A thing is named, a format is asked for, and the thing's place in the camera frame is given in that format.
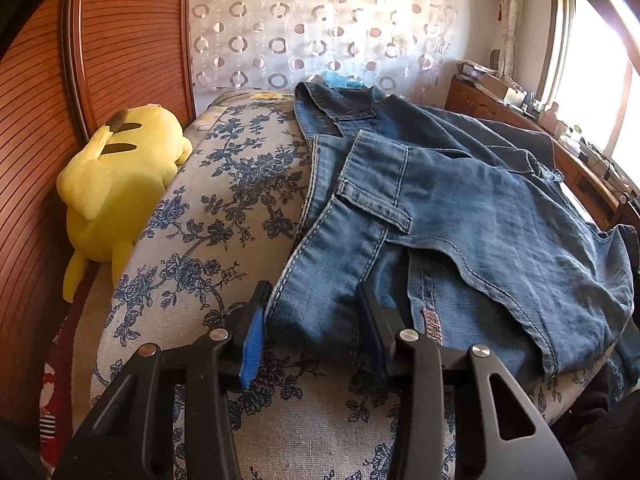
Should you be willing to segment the blue floral bed sheet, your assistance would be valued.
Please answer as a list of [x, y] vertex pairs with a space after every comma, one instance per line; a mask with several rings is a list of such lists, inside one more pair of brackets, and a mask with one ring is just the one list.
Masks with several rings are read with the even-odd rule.
[[229, 402], [244, 477], [383, 479], [400, 402], [355, 359], [356, 283], [449, 348], [486, 342], [548, 422], [604, 383], [634, 237], [570, 202], [543, 133], [378, 89], [223, 96], [114, 290], [93, 389], [137, 344], [188, 344], [273, 284], [270, 341]]

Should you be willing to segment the wooden side cabinet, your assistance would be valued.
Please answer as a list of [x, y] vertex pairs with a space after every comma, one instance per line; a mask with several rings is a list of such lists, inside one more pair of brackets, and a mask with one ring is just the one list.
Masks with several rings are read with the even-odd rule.
[[[469, 81], [460, 79], [458, 76], [451, 78], [445, 108], [475, 118], [504, 122], [521, 129], [543, 132], [549, 136], [546, 130], [528, 118], [491, 99], [490, 96], [486, 96], [472, 86]], [[555, 166], [563, 175], [564, 183], [597, 226], [606, 230], [623, 223], [638, 230], [638, 212], [630, 205], [624, 204], [620, 195], [609, 191], [592, 170], [588, 169], [576, 156], [570, 154], [557, 140], [552, 139], [552, 143]]]

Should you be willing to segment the white circle-patterned curtain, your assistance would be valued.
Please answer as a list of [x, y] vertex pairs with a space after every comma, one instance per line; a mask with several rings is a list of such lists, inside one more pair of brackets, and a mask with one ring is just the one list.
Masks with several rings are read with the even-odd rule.
[[288, 91], [325, 72], [444, 104], [457, 62], [485, 63], [497, 0], [189, 0], [194, 98]]

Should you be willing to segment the window with wooden frame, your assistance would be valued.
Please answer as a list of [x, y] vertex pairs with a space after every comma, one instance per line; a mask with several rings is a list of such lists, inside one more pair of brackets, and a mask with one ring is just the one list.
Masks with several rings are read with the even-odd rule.
[[588, 0], [551, 0], [540, 83], [544, 110], [627, 174], [639, 169], [639, 74]]

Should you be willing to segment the blue denim jeans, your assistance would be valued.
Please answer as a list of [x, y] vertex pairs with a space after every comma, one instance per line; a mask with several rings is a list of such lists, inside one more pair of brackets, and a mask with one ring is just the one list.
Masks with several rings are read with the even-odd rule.
[[405, 326], [448, 348], [486, 344], [525, 388], [630, 346], [638, 235], [582, 218], [548, 136], [312, 82], [295, 88], [294, 115], [311, 170], [271, 338], [353, 358], [368, 282]]

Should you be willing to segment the cardboard box on cabinet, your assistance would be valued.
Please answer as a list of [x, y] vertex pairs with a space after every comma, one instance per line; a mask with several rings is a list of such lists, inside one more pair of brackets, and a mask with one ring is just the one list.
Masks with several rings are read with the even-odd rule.
[[516, 107], [521, 107], [526, 98], [525, 91], [514, 88], [512, 84], [508, 84], [491, 74], [481, 76], [480, 85], [498, 100]]

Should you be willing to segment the wooden slatted headboard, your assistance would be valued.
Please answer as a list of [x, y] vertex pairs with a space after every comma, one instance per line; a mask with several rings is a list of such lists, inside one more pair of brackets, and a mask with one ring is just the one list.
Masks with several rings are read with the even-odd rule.
[[188, 25], [188, 0], [1, 0], [1, 427], [24, 445], [68, 311], [56, 178], [122, 108], [192, 122]]

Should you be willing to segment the blue box by curtain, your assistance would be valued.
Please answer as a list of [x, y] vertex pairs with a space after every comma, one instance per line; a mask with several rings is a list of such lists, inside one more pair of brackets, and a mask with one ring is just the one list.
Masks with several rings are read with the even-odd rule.
[[344, 76], [337, 72], [325, 72], [322, 80], [330, 88], [360, 89], [364, 87], [364, 83], [359, 77]]

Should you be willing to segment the yellow Pikachu plush toy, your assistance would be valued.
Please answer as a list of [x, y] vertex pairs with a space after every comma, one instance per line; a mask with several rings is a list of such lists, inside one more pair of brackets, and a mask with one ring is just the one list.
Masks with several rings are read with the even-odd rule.
[[63, 280], [73, 302], [91, 261], [108, 263], [117, 283], [143, 228], [192, 153], [178, 118], [158, 104], [125, 108], [102, 125], [61, 171], [74, 253]]

